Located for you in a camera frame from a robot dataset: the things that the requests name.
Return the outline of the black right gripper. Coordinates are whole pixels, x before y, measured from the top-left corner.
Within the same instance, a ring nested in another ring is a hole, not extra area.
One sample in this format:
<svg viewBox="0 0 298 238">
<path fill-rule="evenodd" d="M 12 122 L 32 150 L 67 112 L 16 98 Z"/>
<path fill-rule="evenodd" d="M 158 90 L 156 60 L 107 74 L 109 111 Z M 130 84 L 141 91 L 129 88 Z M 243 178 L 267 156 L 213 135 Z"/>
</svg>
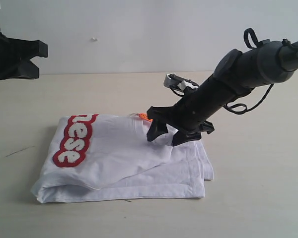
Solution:
<svg viewBox="0 0 298 238">
<path fill-rule="evenodd" d="M 147 141 L 152 142 L 167 134 L 167 125 L 178 130 L 172 138 L 172 146 L 201 140 L 202 132 L 212 133 L 214 126 L 207 119 L 215 112 L 214 92 L 214 80 L 207 79 L 195 90 L 187 87 L 173 106 L 150 107 L 147 116 L 152 123 L 147 132 Z"/>
</svg>

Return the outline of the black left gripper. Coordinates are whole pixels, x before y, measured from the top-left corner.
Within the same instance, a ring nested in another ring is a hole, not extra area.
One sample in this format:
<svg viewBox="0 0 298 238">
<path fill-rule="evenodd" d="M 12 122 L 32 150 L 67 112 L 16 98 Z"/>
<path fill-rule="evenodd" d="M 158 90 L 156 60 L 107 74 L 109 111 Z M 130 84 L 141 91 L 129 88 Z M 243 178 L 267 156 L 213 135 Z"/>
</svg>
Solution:
<svg viewBox="0 0 298 238">
<path fill-rule="evenodd" d="M 6 79 L 34 80 L 40 76 L 40 69 L 30 60 L 34 57 L 47 58 L 48 45 L 40 40 L 28 41 L 7 38 L 0 33 L 0 81 Z"/>
</svg>

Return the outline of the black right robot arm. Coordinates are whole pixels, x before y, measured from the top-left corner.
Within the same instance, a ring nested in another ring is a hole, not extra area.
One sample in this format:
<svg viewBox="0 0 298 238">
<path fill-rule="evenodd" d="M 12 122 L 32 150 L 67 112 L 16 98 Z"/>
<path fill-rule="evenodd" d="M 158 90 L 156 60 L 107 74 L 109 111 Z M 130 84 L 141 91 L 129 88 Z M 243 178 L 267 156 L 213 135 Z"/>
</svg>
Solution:
<svg viewBox="0 0 298 238">
<path fill-rule="evenodd" d="M 150 107 L 147 116 L 152 124 L 147 140 L 154 141 L 168 132 L 178 131 L 171 145 L 200 140 L 201 133 L 214 131 L 208 118 L 228 103 L 250 94 L 254 88 L 287 81 L 298 69 L 298 41 L 262 41 L 245 53 L 231 50 L 213 74 L 198 88 L 183 89 L 184 95 L 172 107 Z"/>
</svg>

